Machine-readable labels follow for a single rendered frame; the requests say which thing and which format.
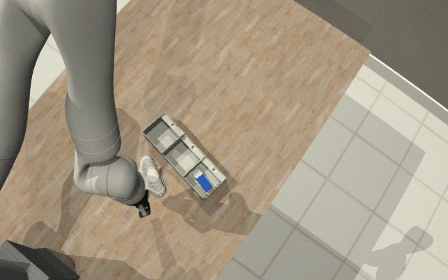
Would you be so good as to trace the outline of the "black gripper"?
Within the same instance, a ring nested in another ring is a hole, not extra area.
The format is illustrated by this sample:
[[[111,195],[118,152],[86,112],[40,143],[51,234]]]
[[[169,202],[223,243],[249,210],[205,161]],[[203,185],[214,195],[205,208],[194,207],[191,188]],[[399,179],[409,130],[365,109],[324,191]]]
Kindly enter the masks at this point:
[[[148,202],[147,197],[148,197],[148,190],[146,190],[146,193],[142,198],[142,200],[140,200],[138,203],[131,205],[138,208],[140,218],[150,215],[150,203]]]

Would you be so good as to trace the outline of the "blue and white eraser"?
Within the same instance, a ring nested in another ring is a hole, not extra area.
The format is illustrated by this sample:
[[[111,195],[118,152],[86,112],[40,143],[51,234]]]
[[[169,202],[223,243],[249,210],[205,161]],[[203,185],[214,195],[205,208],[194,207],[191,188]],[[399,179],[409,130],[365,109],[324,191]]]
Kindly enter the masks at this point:
[[[192,175],[196,178],[196,180],[199,182],[199,184],[202,186],[205,192],[213,188],[213,186],[208,182],[206,177],[202,174],[200,169],[197,169],[194,172],[192,172]]]

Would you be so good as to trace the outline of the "grey three-compartment bin rack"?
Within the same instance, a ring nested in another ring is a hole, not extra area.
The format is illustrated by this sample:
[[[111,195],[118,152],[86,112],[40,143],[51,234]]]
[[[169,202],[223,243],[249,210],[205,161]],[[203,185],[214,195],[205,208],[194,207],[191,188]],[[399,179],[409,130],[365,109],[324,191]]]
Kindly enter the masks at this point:
[[[211,192],[213,193],[226,181],[227,177],[200,151],[165,112],[142,132],[163,157],[196,190],[202,199],[210,196]],[[192,172],[197,169],[200,169],[208,182],[213,186],[207,192],[192,175]]]

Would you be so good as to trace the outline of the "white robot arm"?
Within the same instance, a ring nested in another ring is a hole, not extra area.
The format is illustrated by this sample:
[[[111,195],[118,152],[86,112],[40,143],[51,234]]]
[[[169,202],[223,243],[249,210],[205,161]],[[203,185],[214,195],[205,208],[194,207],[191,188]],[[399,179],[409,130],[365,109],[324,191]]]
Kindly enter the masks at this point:
[[[166,194],[152,157],[142,157],[137,171],[133,159],[117,155],[116,11],[117,0],[0,0],[0,191],[24,141],[33,70],[52,34],[68,77],[65,117],[76,186],[126,205],[146,190]]]

